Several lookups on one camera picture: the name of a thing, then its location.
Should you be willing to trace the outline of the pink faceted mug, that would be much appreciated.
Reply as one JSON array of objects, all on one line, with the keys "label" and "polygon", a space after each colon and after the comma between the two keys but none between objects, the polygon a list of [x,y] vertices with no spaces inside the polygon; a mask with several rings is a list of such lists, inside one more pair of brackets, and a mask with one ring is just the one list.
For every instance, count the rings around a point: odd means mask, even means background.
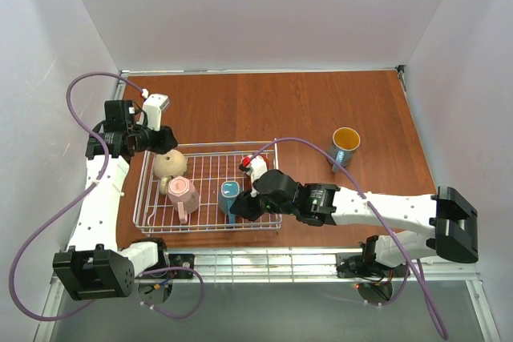
[{"label": "pink faceted mug", "polygon": [[177,176],[168,182],[167,195],[177,210],[180,224],[186,224],[190,215],[200,206],[199,193],[190,179]]}]

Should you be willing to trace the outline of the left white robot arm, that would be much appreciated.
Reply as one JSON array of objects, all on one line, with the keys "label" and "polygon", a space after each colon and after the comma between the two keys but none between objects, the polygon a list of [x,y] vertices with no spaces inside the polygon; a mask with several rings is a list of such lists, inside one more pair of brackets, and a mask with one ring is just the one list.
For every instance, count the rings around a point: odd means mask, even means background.
[{"label": "left white robot arm", "polygon": [[133,101],[104,103],[105,118],[87,141],[87,196],[66,251],[55,254],[53,269],[73,300],[128,297],[134,280],[146,270],[166,268],[161,238],[138,240],[119,249],[116,228],[123,183],[138,152],[163,155],[176,148],[172,129],[161,123],[170,100],[149,95]]}]

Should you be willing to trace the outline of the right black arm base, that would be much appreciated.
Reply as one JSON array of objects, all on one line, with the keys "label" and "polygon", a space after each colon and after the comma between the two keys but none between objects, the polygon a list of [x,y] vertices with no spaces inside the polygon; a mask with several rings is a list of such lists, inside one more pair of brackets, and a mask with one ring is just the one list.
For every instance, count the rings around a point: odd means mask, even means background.
[{"label": "right black arm base", "polygon": [[389,283],[393,278],[405,277],[406,265],[404,263],[391,268],[376,261],[378,238],[378,235],[373,235],[365,242],[360,242],[359,245],[362,250],[359,254],[337,253],[337,276],[339,278],[367,280],[372,284]]}]

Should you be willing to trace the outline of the blue square mug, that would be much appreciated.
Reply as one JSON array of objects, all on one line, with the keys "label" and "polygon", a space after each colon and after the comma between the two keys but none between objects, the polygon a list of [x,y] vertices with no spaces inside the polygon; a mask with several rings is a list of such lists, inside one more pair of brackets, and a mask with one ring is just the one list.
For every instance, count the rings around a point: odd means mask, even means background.
[{"label": "blue square mug", "polygon": [[231,213],[231,206],[240,194],[240,184],[236,180],[228,180],[221,184],[218,193],[218,207],[225,215],[228,224],[236,223],[236,216]]}]

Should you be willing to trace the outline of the tall blue patterned mug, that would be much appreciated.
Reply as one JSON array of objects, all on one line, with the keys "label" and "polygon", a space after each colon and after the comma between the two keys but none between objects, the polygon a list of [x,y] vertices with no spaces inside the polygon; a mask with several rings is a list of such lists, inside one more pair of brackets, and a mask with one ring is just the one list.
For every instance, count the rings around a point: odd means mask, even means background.
[{"label": "tall blue patterned mug", "polygon": [[337,165],[348,167],[361,144],[360,135],[350,127],[340,127],[332,135],[327,153],[333,160],[329,160],[333,173],[340,171]]}]

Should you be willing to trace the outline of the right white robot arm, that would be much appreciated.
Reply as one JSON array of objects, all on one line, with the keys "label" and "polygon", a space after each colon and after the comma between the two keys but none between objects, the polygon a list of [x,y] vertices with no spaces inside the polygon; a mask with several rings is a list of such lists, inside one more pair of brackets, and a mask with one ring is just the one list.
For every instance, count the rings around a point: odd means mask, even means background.
[{"label": "right white robot arm", "polygon": [[362,253],[368,264],[387,268],[434,255],[460,264],[479,259],[478,212],[453,187],[440,186],[434,195],[360,195],[334,184],[302,185],[271,170],[252,180],[230,212],[249,221],[284,214],[314,227],[365,224],[392,229],[394,235],[369,237]]}]

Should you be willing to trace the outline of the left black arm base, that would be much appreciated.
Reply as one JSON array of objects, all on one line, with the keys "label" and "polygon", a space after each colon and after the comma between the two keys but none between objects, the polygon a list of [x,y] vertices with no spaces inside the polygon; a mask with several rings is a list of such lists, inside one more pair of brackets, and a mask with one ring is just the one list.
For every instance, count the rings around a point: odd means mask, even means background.
[{"label": "left black arm base", "polygon": [[164,281],[166,279],[191,279],[196,256],[192,253],[165,254],[154,266],[147,268],[140,276]]}]

